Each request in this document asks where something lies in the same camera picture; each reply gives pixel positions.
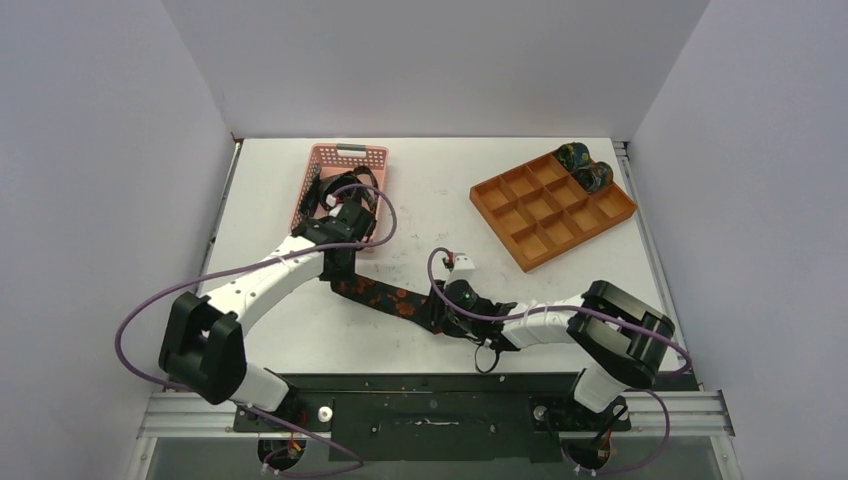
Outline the black orange floral tie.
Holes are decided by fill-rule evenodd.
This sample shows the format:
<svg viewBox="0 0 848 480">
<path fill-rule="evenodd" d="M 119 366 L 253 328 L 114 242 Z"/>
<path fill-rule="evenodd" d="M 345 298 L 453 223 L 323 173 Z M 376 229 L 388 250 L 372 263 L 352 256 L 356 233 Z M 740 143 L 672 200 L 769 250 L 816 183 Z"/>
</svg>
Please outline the black orange floral tie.
<svg viewBox="0 0 848 480">
<path fill-rule="evenodd" d="M 332 281 L 330 286 L 337 295 L 414 323 L 434 335 L 448 334 L 453 329 L 446 316 L 446 306 L 433 288 L 428 294 L 421 294 L 362 275 Z"/>
</svg>

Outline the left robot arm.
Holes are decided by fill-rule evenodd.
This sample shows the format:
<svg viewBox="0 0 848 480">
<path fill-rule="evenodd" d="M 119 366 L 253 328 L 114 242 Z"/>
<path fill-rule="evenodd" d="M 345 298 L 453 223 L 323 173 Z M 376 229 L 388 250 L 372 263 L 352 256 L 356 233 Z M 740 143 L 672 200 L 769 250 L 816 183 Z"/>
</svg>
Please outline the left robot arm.
<svg viewBox="0 0 848 480">
<path fill-rule="evenodd" d="M 259 408 L 270 428 L 297 420 L 292 388 L 273 372 L 248 361 L 250 329 L 296 288 L 313 279 L 345 279 L 373 233 L 376 217 L 347 200 L 329 215 L 301 221 L 264 266 L 202 296 L 191 292 L 171 306 L 158 364 L 169 376 L 217 405 L 230 400 Z"/>
</svg>

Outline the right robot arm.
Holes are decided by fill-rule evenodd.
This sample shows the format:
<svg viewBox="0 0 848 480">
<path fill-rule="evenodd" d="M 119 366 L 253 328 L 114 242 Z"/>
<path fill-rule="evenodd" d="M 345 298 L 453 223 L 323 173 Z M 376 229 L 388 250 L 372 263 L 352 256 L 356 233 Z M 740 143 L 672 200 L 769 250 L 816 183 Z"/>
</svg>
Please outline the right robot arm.
<svg viewBox="0 0 848 480">
<path fill-rule="evenodd" d="M 496 354 L 538 345 L 575 344 L 591 362 L 565 402 L 568 421 L 588 429 L 627 389 L 653 386 L 676 327 L 616 285 L 594 281 L 566 301 L 500 303 L 479 296 L 469 282 L 437 282 L 419 324 L 434 334 L 465 338 Z"/>
</svg>

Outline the dark tie in basket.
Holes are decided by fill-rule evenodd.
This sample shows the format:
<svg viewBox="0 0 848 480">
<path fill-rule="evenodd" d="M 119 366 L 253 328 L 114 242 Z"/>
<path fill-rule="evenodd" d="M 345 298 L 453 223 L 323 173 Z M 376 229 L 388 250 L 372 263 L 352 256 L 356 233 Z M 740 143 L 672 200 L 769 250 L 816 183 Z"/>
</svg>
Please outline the dark tie in basket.
<svg viewBox="0 0 848 480">
<path fill-rule="evenodd" d="M 299 201 L 297 212 L 306 217 L 312 217 L 318 207 L 329 211 L 332 209 L 329 198 L 333 198 L 364 202 L 368 209 L 375 213 L 378 207 L 378 196 L 371 189 L 360 188 L 360 185 L 365 184 L 379 187 L 377 177 L 365 165 L 358 165 L 352 170 L 327 177 L 316 173 L 309 179 L 306 192 Z"/>
</svg>

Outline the pink plastic basket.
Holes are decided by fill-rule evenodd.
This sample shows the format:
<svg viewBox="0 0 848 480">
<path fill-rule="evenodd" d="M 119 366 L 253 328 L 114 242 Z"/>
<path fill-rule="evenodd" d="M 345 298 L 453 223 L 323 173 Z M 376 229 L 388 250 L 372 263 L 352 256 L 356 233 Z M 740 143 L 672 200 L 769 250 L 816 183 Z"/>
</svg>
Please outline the pink plastic basket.
<svg viewBox="0 0 848 480">
<path fill-rule="evenodd" d="M 360 188 L 371 189 L 374 193 L 377 194 L 378 207 L 377 211 L 373 213 L 376 217 L 376 226 L 370 238 L 364 243 L 352 244 L 355 244 L 358 247 L 362 248 L 365 246 L 371 247 L 373 245 L 381 245 L 385 243 L 388 239 L 390 239 L 396 229 L 396 222 L 392 218 L 388 219 L 388 221 L 386 222 L 380 219 L 380 216 L 382 215 L 382 210 L 388 207 L 388 202 L 383 196 L 384 189 L 386 187 L 386 176 L 388 173 L 388 156 L 388 149 L 382 146 L 342 143 L 319 143 L 313 145 L 309 154 L 309 160 L 307 162 L 306 170 L 297 197 L 295 211 L 292 215 L 292 219 L 290 222 L 290 234 L 289 237 L 285 240 L 286 248 L 280 251 L 278 254 L 283 255 L 290 251 L 297 251 L 314 246 L 315 244 L 306 240 L 305 238 L 295 237 L 292 234 L 292 231 L 296 227 L 296 225 L 307 218 L 322 218 L 327 215 L 335 214 L 334 209 L 339 204 L 344 201 L 353 201 L 335 200 L 333 198 L 329 198 L 329 201 L 332 206 L 332 209 L 330 209 L 329 211 L 325 211 L 322 207 L 318 207 L 317 212 L 312 217 L 306 217 L 304 215 L 301 215 L 297 212 L 297 207 L 300 199 L 306 192 L 309 179 L 316 173 L 320 173 L 322 177 L 327 177 L 342 173 L 346 170 L 352 170 L 358 165 L 365 165 L 369 167 L 373 171 L 374 175 L 377 177 L 379 185 L 378 188 L 375 188 L 369 184 L 360 185 Z"/>
</svg>

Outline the orange divided tray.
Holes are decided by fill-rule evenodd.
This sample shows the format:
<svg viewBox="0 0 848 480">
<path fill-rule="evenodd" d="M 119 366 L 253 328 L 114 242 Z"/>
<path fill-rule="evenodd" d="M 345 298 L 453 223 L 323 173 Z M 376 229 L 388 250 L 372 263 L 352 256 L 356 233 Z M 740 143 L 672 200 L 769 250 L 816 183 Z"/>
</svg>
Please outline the orange divided tray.
<svg viewBox="0 0 848 480">
<path fill-rule="evenodd" d="M 616 183 L 586 192 L 552 152 L 472 186 L 469 198 L 524 272 L 616 227 L 637 210 Z"/>
</svg>

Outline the rolled dark floral tie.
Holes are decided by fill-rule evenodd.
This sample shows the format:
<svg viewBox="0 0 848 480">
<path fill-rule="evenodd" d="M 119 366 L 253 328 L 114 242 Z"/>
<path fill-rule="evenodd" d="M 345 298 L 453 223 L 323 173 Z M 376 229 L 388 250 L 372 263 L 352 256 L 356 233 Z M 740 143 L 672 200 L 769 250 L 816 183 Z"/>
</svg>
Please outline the rolled dark floral tie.
<svg viewBox="0 0 848 480">
<path fill-rule="evenodd" d="M 588 195 L 603 190 L 614 179 L 612 167 L 606 162 L 590 163 L 577 168 L 572 176 Z"/>
</svg>

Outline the rolled blue green tie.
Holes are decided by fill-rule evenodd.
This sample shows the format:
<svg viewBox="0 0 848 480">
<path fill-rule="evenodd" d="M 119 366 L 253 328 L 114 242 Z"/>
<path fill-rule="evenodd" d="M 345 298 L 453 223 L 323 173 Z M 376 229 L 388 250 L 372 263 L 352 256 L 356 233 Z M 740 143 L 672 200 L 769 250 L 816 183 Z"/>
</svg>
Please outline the rolled blue green tie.
<svg viewBox="0 0 848 480">
<path fill-rule="evenodd" d="M 552 155 L 569 173 L 585 168 L 592 162 L 589 148 L 582 142 L 563 144 Z"/>
</svg>

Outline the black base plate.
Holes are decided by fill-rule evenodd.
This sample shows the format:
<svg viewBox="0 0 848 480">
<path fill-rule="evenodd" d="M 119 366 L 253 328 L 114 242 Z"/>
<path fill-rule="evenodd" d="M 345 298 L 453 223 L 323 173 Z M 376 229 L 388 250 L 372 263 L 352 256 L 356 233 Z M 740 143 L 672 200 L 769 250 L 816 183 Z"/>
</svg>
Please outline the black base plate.
<svg viewBox="0 0 848 480">
<path fill-rule="evenodd" d="M 573 398 L 574 373 L 294 374 L 285 419 L 366 461 L 557 462 L 561 440 L 601 444 L 627 432 L 623 397 L 595 414 Z"/>
</svg>

